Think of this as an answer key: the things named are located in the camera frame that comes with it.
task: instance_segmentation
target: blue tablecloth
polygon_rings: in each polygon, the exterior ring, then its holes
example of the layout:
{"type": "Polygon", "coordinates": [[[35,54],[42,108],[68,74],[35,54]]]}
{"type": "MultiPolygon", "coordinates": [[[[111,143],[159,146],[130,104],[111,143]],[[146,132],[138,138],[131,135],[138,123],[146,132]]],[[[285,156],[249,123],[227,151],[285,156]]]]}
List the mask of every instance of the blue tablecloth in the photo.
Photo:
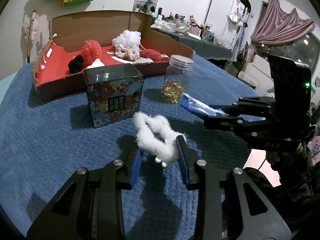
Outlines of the blue tablecloth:
{"type": "MultiPolygon", "coordinates": [[[[194,56],[187,92],[207,104],[231,104],[254,90],[225,71],[194,56]]],[[[42,104],[32,84],[31,64],[18,71],[0,105],[0,203],[26,235],[42,208],[79,167],[105,166],[135,139],[131,119],[95,129],[86,93],[42,104]]],[[[166,116],[185,133],[189,147],[219,168],[243,166],[250,150],[231,132],[206,130],[196,116],[160,96],[163,76],[147,78],[140,110],[166,116]]],[[[165,170],[144,155],[132,191],[123,191],[127,239],[189,239],[194,231],[197,192],[188,192],[177,163],[165,170]]]]}

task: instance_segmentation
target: draped curtain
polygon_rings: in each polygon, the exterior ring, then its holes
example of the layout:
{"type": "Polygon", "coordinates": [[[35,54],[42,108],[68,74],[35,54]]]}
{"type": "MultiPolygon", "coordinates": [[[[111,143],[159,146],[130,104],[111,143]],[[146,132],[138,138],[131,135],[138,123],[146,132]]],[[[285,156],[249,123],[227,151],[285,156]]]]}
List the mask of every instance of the draped curtain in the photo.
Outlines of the draped curtain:
{"type": "Polygon", "coordinates": [[[246,62],[256,53],[254,43],[284,45],[301,39],[314,28],[314,20],[301,19],[296,8],[291,13],[286,13],[280,8],[279,0],[269,0],[263,20],[251,35],[246,62]]]}

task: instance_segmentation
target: black box lid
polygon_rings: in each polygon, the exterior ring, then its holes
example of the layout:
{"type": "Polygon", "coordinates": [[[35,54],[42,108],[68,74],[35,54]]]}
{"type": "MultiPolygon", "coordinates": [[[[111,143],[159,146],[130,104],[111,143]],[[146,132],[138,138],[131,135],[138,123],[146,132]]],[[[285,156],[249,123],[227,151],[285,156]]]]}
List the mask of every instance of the black box lid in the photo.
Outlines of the black box lid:
{"type": "Polygon", "coordinates": [[[132,64],[121,64],[88,68],[84,70],[87,86],[125,78],[141,77],[140,71],[132,64]]]}

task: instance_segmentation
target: jar lid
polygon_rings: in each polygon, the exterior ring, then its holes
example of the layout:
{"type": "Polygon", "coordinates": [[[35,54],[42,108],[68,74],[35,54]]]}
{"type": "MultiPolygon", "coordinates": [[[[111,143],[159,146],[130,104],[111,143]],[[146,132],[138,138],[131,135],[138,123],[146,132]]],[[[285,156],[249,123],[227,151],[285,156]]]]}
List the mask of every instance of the jar lid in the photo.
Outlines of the jar lid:
{"type": "Polygon", "coordinates": [[[170,58],[170,65],[184,70],[190,70],[195,62],[188,57],[180,55],[172,55],[170,58]]]}

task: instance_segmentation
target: black scrunchie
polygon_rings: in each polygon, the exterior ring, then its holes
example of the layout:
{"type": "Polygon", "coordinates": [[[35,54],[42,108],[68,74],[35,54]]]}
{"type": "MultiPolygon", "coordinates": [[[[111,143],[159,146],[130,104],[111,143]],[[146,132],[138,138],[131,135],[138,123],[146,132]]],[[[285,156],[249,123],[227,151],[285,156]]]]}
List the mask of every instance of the black scrunchie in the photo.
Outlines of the black scrunchie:
{"type": "Polygon", "coordinates": [[[83,69],[83,58],[81,55],[76,56],[73,60],[70,60],[69,64],[70,74],[75,74],[81,72],[83,69]]]}

